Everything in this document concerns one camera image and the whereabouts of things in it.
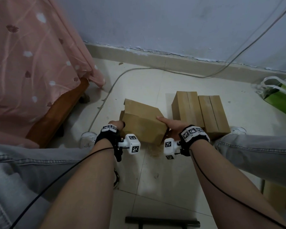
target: wooden bed frame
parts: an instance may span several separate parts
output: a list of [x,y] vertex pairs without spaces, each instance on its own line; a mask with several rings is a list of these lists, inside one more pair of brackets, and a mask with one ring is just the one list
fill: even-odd
[[26,139],[37,143],[40,148],[45,148],[88,86],[89,81],[86,78],[80,78],[80,85],[62,94],[46,115],[33,125]]

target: pink fabric with white dots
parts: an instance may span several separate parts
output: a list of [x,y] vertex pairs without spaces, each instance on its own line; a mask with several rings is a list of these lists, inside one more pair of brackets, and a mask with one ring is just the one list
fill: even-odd
[[53,0],[0,0],[0,143],[38,147],[28,131],[83,76],[105,84]]

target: white wall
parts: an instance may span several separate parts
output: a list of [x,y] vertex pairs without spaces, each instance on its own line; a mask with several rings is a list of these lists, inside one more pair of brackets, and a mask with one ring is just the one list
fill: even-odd
[[[286,8],[286,0],[58,2],[88,42],[214,61],[227,61]],[[237,63],[286,71],[286,15]]]

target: denim pant leg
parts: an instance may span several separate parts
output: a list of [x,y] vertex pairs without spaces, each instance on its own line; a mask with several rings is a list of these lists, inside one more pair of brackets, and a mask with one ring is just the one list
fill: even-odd
[[214,146],[237,168],[286,187],[286,136],[228,134]]
[[[91,149],[26,149],[0,145],[0,228],[9,228],[38,193]],[[37,228],[50,206],[49,200],[71,175],[62,178],[40,197],[16,228]]]

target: cardboard box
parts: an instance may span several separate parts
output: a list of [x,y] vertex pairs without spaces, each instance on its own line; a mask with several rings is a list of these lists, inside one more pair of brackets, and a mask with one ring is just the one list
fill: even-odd
[[211,140],[230,133],[229,123],[219,96],[198,96],[205,132]]
[[167,131],[166,124],[156,119],[156,116],[163,116],[160,110],[128,99],[125,99],[124,105],[120,120],[125,122],[125,128],[121,136],[133,133],[140,142],[160,145]]
[[197,92],[177,92],[172,103],[174,120],[204,128]]

